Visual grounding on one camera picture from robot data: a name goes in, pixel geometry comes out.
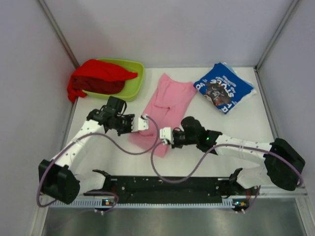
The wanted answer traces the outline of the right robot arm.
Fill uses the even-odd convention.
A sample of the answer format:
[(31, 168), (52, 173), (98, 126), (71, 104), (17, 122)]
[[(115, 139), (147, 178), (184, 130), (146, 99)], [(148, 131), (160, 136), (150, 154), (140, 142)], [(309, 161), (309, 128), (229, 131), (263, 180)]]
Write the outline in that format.
[(247, 189), (274, 184), (294, 191), (303, 184), (302, 171), (305, 160), (284, 139), (276, 138), (269, 143), (237, 139), (222, 132), (205, 129), (194, 117), (181, 121), (181, 128), (174, 128), (170, 142), (173, 148), (196, 145), (202, 152), (218, 156), (236, 157), (255, 163), (252, 168), (238, 168), (230, 175), (230, 190), (237, 195)]

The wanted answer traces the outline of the pink t-shirt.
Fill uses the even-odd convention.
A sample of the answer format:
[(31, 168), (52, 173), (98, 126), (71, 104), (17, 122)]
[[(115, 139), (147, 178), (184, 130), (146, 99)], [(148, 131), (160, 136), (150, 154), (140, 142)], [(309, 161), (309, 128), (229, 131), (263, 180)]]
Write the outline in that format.
[[(157, 123), (159, 129), (179, 127), (196, 93), (193, 82), (177, 82), (167, 74), (163, 74), (143, 113), (148, 114)], [(130, 134), (129, 141), (147, 150), (154, 144), (156, 136), (156, 127), (150, 121), (148, 130)], [(169, 146), (160, 145), (155, 149), (154, 155), (165, 157), (168, 151)]]

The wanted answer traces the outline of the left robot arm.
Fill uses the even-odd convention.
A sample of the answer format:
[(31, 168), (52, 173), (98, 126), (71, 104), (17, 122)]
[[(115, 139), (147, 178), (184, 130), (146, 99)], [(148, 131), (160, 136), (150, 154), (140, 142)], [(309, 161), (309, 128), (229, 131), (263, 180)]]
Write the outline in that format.
[(125, 115), (126, 108), (124, 100), (111, 96), (100, 109), (89, 112), (74, 138), (50, 161), (40, 162), (39, 187), (36, 194), (39, 196), (43, 193), (65, 204), (72, 203), (77, 196), (92, 190), (101, 195), (108, 194), (112, 184), (106, 180), (105, 172), (74, 172), (98, 138), (104, 136), (108, 130), (116, 130), (118, 135), (133, 131), (135, 115)]

